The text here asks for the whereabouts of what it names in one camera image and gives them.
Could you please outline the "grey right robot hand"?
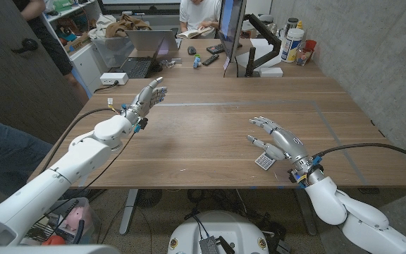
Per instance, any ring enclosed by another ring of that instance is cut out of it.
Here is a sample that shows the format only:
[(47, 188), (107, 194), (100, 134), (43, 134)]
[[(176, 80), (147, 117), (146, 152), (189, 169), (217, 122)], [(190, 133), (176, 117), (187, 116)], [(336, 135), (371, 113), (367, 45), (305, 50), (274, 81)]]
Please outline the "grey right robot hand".
[(263, 128), (274, 141), (274, 145), (272, 145), (271, 143), (264, 143), (249, 135), (247, 139), (253, 145), (263, 149), (272, 159), (288, 159), (290, 163), (294, 165), (299, 175), (307, 174), (307, 177), (310, 177), (313, 174), (317, 176), (319, 180), (324, 178), (324, 173), (321, 168), (313, 165), (313, 159), (310, 158), (307, 149), (292, 132), (263, 116), (254, 117), (250, 119), (249, 122)]

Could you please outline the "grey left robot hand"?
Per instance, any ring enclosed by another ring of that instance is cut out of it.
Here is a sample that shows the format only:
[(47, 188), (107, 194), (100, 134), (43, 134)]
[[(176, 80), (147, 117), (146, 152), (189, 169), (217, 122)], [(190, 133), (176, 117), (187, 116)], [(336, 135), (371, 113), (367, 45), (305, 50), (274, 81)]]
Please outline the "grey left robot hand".
[(162, 102), (166, 96), (167, 87), (157, 87), (163, 80), (163, 77), (158, 77), (144, 87), (127, 109), (121, 113), (121, 116), (124, 116), (131, 124), (135, 124), (148, 115), (149, 110), (155, 104)]

